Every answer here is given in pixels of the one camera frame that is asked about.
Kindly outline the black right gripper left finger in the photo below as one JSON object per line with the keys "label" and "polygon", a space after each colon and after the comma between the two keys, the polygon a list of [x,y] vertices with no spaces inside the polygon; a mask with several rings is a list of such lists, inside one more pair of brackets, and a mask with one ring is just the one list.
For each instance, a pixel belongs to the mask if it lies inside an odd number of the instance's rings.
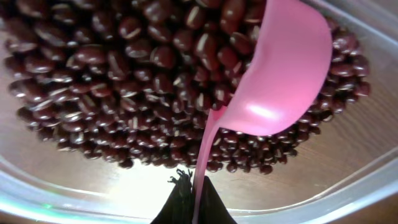
{"label": "black right gripper left finger", "polygon": [[191,178],[193,172],[177,169],[178,178],[171,176],[168,183],[174,187],[158,215],[151,224],[192,224],[193,192]]}

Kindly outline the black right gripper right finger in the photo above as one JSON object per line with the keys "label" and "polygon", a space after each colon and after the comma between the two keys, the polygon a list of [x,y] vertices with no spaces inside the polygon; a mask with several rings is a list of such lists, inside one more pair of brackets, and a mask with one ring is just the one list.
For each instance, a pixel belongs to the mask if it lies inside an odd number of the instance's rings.
{"label": "black right gripper right finger", "polygon": [[204,178],[198,224],[237,224],[227,211],[208,176]]}

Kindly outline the pink plastic measuring scoop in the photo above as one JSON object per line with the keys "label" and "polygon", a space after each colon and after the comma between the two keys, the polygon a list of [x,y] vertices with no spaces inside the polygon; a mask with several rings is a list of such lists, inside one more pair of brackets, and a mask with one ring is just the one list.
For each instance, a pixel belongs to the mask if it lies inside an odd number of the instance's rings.
{"label": "pink plastic measuring scoop", "polygon": [[267,136],[287,129],[317,97],[331,56],[328,23],[316,9],[299,0],[267,1],[248,70],[229,105],[209,112],[193,181],[193,223],[198,223],[206,165],[217,131]]}

